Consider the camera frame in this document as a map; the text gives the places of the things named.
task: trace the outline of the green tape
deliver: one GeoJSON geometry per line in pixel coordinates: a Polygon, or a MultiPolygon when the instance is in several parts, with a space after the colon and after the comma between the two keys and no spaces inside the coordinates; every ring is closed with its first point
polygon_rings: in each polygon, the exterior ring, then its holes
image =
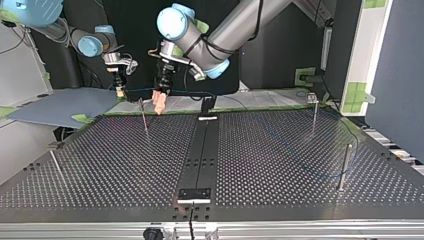
{"type": "Polygon", "coordinates": [[[386,6],[387,0],[365,0],[364,8],[382,8],[386,6]]]}
{"type": "Polygon", "coordinates": [[[94,121],[94,119],[87,117],[85,114],[76,114],[72,116],[72,119],[79,123],[89,124],[94,121]]]}
{"type": "Polygon", "coordinates": [[[20,23],[19,18],[18,16],[16,16],[16,14],[1,8],[0,8],[0,20],[20,23]]]}
{"type": "Polygon", "coordinates": [[[365,89],[366,83],[351,82],[347,87],[347,95],[345,104],[343,105],[343,112],[345,113],[359,113],[362,109],[362,104],[366,101],[365,89]]]}
{"type": "Polygon", "coordinates": [[[12,107],[0,107],[0,120],[13,113],[14,111],[16,111],[16,109],[12,107]]]}

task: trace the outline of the metal clamp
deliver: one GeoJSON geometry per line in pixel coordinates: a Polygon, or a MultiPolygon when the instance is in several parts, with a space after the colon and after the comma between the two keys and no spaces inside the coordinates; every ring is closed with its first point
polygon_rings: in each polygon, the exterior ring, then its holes
{"type": "Polygon", "coordinates": [[[103,54],[103,60],[105,61],[105,64],[108,66],[110,65],[126,66],[127,68],[125,73],[127,75],[132,75],[138,67],[138,62],[134,60],[133,57],[128,53],[124,53],[123,55],[128,55],[129,58],[122,58],[119,52],[113,52],[113,53],[103,54]]]}

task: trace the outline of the vertical rod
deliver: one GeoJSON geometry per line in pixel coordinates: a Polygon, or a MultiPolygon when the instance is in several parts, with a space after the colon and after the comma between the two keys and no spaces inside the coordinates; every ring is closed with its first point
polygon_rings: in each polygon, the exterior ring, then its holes
{"type": "Polygon", "coordinates": [[[315,102],[315,110],[314,110],[314,128],[315,128],[315,124],[317,122],[318,109],[319,109],[319,101],[316,101],[315,102]]]}
{"type": "Polygon", "coordinates": [[[347,170],[349,168],[350,160],[352,158],[352,149],[353,149],[353,145],[348,144],[347,147],[346,147],[346,153],[345,153],[345,157],[344,157],[342,173],[340,174],[340,182],[339,182],[339,186],[338,186],[339,191],[344,191],[346,174],[347,174],[347,170]]]}

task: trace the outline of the metal post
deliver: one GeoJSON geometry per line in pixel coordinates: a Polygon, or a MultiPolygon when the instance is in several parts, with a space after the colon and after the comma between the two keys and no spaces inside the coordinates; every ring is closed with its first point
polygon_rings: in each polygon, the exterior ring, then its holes
{"type": "Polygon", "coordinates": [[[59,172],[63,182],[66,184],[65,176],[62,173],[62,169],[60,168],[59,162],[57,161],[56,155],[53,150],[50,150],[50,155],[52,156],[53,162],[56,165],[57,171],[59,172]]]}
{"type": "Polygon", "coordinates": [[[339,186],[338,186],[339,191],[344,191],[346,174],[347,174],[347,170],[349,168],[350,160],[352,158],[352,149],[353,149],[353,145],[348,144],[347,147],[346,147],[346,153],[345,153],[345,157],[344,157],[342,173],[340,174],[340,182],[339,182],[339,186]]]}

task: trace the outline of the black cable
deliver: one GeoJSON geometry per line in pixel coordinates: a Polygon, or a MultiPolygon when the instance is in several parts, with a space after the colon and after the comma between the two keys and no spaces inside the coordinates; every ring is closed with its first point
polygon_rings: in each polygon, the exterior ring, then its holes
{"type": "Polygon", "coordinates": [[[216,44],[215,44],[215,43],[213,43],[213,42],[210,42],[210,41],[209,41],[209,36],[208,36],[208,35],[206,35],[206,34],[203,34],[203,35],[202,35],[202,39],[203,39],[203,41],[205,42],[205,44],[206,44],[206,45],[208,45],[208,46],[212,47],[213,49],[215,49],[215,50],[217,50],[217,51],[219,51],[219,52],[226,53],[226,54],[230,54],[230,55],[232,55],[232,54],[234,54],[234,53],[236,53],[236,52],[237,52],[237,50],[227,50],[227,49],[224,49],[224,48],[222,48],[222,47],[220,47],[220,46],[216,45],[216,44]]]}
{"type": "Polygon", "coordinates": [[[264,8],[264,0],[260,0],[260,1],[259,1],[259,8],[258,8],[258,19],[257,19],[257,22],[256,22],[255,33],[253,34],[253,37],[251,37],[251,38],[249,39],[249,41],[253,41],[253,40],[255,40],[255,39],[256,39],[256,37],[257,37],[257,36],[258,36],[258,34],[259,34],[259,30],[261,29],[261,19],[262,19],[262,11],[263,11],[263,8],[264,8]]]}
{"type": "Polygon", "coordinates": [[[227,96],[221,96],[221,97],[228,98],[228,99],[231,99],[231,100],[233,100],[233,101],[235,101],[235,102],[238,102],[241,106],[243,106],[244,110],[249,110],[249,109],[246,107],[246,105],[244,105],[241,101],[239,101],[239,100],[237,100],[237,99],[235,99],[235,98],[227,97],[227,96]]]}
{"type": "Polygon", "coordinates": [[[26,31],[24,31],[24,34],[22,35],[21,40],[19,41],[19,43],[18,43],[18,44],[16,44],[16,46],[14,46],[14,47],[12,47],[12,48],[9,48],[9,49],[7,49],[7,50],[4,50],[4,51],[0,52],[0,55],[2,55],[2,54],[4,54],[4,53],[8,53],[8,52],[10,52],[10,51],[13,51],[13,50],[15,50],[16,48],[18,48],[19,46],[21,46],[21,44],[25,41],[25,37],[26,37],[26,31]]]}
{"type": "MultiPolygon", "coordinates": [[[[190,94],[190,92],[188,91],[188,85],[187,85],[187,75],[188,75],[189,69],[190,69],[190,66],[186,66],[186,70],[185,70],[185,73],[184,73],[184,89],[185,89],[187,94],[190,94]]],[[[190,97],[191,100],[196,101],[196,102],[200,102],[200,101],[203,100],[203,97],[200,97],[198,99],[194,98],[193,96],[190,96],[190,95],[189,95],[189,97],[190,97]]]]}
{"type": "Polygon", "coordinates": [[[339,105],[336,103],[336,101],[335,101],[335,99],[336,99],[336,98],[334,97],[334,95],[333,95],[333,94],[331,94],[331,92],[330,92],[330,88],[328,88],[328,85],[327,85],[327,83],[325,82],[324,77],[323,77],[322,75],[320,75],[320,76],[321,76],[322,82],[324,83],[325,89],[327,90],[328,94],[330,94],[331,99],[333,99],[334,105],[336,105],[337,111],[339,111],[339,113],[341,113],[342,111],[341,111],[341,109],[340,109],[340,106],[339,106],[339,105]]]}
{"type": "Polygon", "coordinates": [[[191,240],[195,240],[195,236],[194,236],[194,228],[193,228],[193,207],[191,208],[191,213],[190,213],[190,221],[188,222],[188,225],[190,227],[190,236],[191,236],[191,240]]]}
{"type": "Polygon", "coordinates": [[[314,19],[314,23],[315,23],[315,24],[317,24],[317,20],[318,20],[318,12],[319,12],[319,8],[321,7],[321,2],[322,2],[322,0],[319,0],[319,2],[318,2],[318,7],[317,7],[317,9],[316,9],[316,11],[315,11],[315,19],[314,19]]]}
{"type": "Polygon", "coordinates": [[[99,76],[93,72],[88,66],[87,64],[77,60],[79,64],[81,64],[81,66],[83,66],[85,68],[85,70],[90,74],[91,76],[91,82],[90,82],[90,87],[93,87],[93,79],[95,80],[95,82],[99,85],[99,87],[104,88],[102,81],[100,80],[99,76]]]}

